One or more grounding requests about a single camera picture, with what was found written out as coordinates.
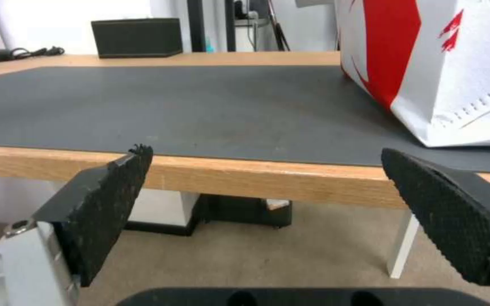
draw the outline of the wooden tabletop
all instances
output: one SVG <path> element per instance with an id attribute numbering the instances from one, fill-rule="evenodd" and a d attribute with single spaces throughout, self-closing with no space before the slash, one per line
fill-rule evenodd
<path id="1" fill-rule="evenodd" d="M 163 59 L 114 60 L 66 55 L 0 62 L 0 74 L 42 66 L 171 65 L 338 66 L 339 55 L 336 52 L 194 53 Z M 0 176 L 66 181 L 81 169 L 101 165 L 120 156 L 118 153 L 0 147 Z M 490 173 L 480 175 L 490 182 Z M 156 156 L 145 187 L 319 203 L 405 207 L 380 167 Z"/>

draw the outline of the black speaker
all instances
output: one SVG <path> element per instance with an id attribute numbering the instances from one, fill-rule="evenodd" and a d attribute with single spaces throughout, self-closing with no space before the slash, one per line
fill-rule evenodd
<path id="1" fill-rule="evenodd" d="M 182 53 L 178 18 L 92 21 L 100 58 L 168 57 Z"/>

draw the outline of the red and white bag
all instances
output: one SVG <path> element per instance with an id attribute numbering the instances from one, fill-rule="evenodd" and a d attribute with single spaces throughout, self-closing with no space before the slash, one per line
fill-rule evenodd
<path id="1" fill-rule="evenodd" d="M 490 0 L 335 0 L 342 69 L 426 146 L 490 145 Z"/>

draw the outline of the wooden table edge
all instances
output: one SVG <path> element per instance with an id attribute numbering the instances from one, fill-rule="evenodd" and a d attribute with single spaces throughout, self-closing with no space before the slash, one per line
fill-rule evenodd
<path id="1" fill-rule="evenodd" d="M 67 181 L 121 157 L 99 153 L 0 147 L 0 176 Z M 490 173 L 480 173 L 490 182 Z M 146 188 L 317 203 L 403 208 L 381 167 L 201 157 L 155 156 Z"/>

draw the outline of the black gripper pad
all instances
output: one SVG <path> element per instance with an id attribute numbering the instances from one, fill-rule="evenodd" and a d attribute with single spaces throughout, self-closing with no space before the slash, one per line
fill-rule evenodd
<path id="1" fill-rule="evenodd" d="M 473 172 L 383 149 L 383 169 L 424 232 L 471 283 L 490 286 L 490 183 Z"/>
<path id="2" fill-rule="evenodd" d="M 145 181 L 152 148 L 82 170 L 43 205 L 36 221 L 54 226 L 70 273 L 89 286 L 117 241 Z"/>

